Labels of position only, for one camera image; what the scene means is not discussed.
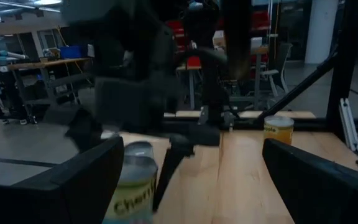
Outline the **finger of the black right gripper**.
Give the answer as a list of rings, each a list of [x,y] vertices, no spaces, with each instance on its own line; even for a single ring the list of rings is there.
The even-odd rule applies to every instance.
[[[169,182],[185,157],[195,155],[194,144],[184,136],[173,136],[170,138],[170,147],[165,153],[163,165],[160,171],[158,184],[155,188],[152,210],[157,212],[160,202],[163,199]]]
[[[104,142],[101,139],[102,132],[101,123],[89,111],[80,108],[69,122],[65,137],[74,143],[78,152],[86,152]]]

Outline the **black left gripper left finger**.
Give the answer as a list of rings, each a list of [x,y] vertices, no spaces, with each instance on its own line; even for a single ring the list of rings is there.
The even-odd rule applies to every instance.
[[[0,223],[102,223],[121,174],[119,136],[14,185],[0,185]]]

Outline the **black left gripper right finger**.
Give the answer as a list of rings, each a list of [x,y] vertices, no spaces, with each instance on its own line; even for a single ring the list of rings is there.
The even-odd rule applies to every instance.
[[[358,171],[275,139],[262,156],[295,223],[358,223]]]

